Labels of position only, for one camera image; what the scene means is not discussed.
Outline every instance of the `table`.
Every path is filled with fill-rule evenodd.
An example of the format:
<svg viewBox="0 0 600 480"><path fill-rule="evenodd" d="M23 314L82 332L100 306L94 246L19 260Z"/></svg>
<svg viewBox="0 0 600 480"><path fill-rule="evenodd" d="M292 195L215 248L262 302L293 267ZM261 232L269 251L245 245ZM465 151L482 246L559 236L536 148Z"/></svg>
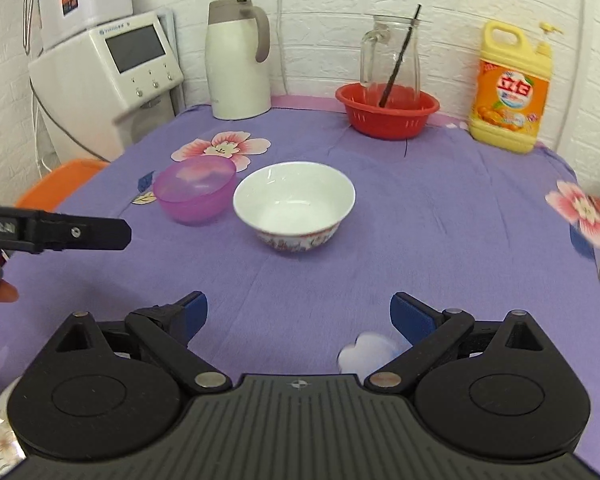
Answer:
<svg viewBox="0 0 600 480"><path fill-rule="evenodd" d="M286 160L323 162L350 177L357 202L332 241L277 253L232 211L186 227L157 203L130 204L138 179L171 164L174 150L227 130L271 142L241 177ZM578 453L600 471L598 271L544 200L557 180L574 180L570 168L548 149L520 156L457 128L429 127L404 152L403 142L356 133L340 113L273 109L231 122L206 106L181 114L61 207L126 219L133 241L125 251L18 254L8 263L22 299L0 305L0 391L72 311L122 319L192 290L206 294L209 315L189 347L234 380L243 372L337 373L338 352L361 332L408 348L389 320L391 296L404 290L476 319L531 311L589 391Z"/></svg>

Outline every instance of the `orange chair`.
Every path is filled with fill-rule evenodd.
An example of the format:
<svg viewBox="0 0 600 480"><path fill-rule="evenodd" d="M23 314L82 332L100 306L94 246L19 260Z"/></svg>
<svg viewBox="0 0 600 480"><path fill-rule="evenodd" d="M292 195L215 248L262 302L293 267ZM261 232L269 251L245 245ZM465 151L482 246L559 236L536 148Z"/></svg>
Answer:
<svg viewBox="0 0 600 480"><path fill-rule="evenodd" d="M108 162L88 158L70 160L37 182L20 197L15 206L52 212L65 198L108 165Z"/></svg>

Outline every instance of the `white ceramic bowl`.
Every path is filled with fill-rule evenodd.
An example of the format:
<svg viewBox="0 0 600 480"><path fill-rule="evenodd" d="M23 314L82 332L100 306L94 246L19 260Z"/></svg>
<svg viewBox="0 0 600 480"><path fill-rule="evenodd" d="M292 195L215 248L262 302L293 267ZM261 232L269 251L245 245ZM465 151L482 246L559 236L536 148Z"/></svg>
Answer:
<svg viewBox="0 0 600 480"><path fill-rule="evenodd" d="M282 251L307 251L325 243L355 201L347 176L316 162L267 166L251 173L234 193L240 220Z"/></svg>

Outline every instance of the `textured rubber grip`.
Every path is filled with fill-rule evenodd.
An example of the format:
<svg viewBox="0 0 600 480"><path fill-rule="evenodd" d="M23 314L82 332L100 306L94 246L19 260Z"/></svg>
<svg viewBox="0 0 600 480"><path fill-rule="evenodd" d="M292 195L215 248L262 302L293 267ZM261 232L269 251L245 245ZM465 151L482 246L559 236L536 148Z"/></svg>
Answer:
<svg viewBox="0 0 600 480"><path fill-rule="evenodd" d="M246 376L201 396L145 450L103 463L32 457L6 480L594 480L570 455L536 464L482 462L449 449L399 396L354 376Z"/></svg>

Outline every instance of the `bottle label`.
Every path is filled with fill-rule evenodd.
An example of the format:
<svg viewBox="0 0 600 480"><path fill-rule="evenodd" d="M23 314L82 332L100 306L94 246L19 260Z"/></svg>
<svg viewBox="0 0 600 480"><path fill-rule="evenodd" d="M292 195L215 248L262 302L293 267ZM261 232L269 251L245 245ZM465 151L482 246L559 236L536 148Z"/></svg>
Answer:
<svg viewBox="0 0 600 480"><path fill-rule="evenodd" d="M535 137L548 91L545 79L481 59L472 119Z"/></svg>

